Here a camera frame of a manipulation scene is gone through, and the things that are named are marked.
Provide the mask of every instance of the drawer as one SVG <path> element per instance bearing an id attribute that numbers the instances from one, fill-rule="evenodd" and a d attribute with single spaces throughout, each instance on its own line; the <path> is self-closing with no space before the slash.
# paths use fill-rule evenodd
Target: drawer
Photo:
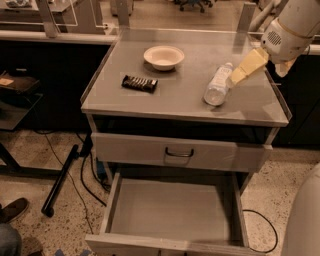
<path id="1" fill-rule="evenodd" d="M 135 167 L 115 174 L 99 235 L 90 248 L 113 256 L 251 256 L 233 172 Z"/>
<path id="2" fill-rule="evenodd" d="M 109 133 L 91 135 L 99 161 L 256 172 L 270 145 Z"/>

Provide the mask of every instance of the jeans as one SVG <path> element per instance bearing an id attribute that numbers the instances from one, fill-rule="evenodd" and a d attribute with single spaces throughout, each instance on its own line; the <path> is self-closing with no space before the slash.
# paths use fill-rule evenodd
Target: jeans
<path id="1" fill-rule="evenodd" d="M 20 256 L 21 236 L 9 224 L 0 223 L 0 256 Z"/>

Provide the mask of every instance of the water bottle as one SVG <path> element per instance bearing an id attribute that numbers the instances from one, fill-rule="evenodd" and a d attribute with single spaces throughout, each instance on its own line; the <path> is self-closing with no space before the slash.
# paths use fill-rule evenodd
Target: water bottle
<path id="1" fill-rule="evenodd" d="M 212 106 L 220 106 L 224 103 L 229 91 L 227 78 L 231 75 L 232 71 L 233 65 L 230 62 L 218 67 L 204 93 L 203 99 L 206 103 Z"/>

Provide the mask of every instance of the open drawer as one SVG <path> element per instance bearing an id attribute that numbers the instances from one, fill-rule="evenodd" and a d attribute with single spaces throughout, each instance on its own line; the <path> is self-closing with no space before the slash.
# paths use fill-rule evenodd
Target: open drawer
<path id="1" fill-rule="evenodd" d="M 121 168 L 86 241 L 98 255 L 263 255 L 249 249 L 236 175 L 197 169 Z"/>

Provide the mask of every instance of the shoe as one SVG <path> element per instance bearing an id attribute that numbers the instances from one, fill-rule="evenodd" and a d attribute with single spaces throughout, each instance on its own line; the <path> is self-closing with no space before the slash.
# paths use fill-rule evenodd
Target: shoe
<path id="1" fill-rule="evenodd" d="M 25 198 L 19 198 L 6 207 L 0 207 L 0 223 L 9 223 L 19 217 L 27 208 L 29 202 Z"/>

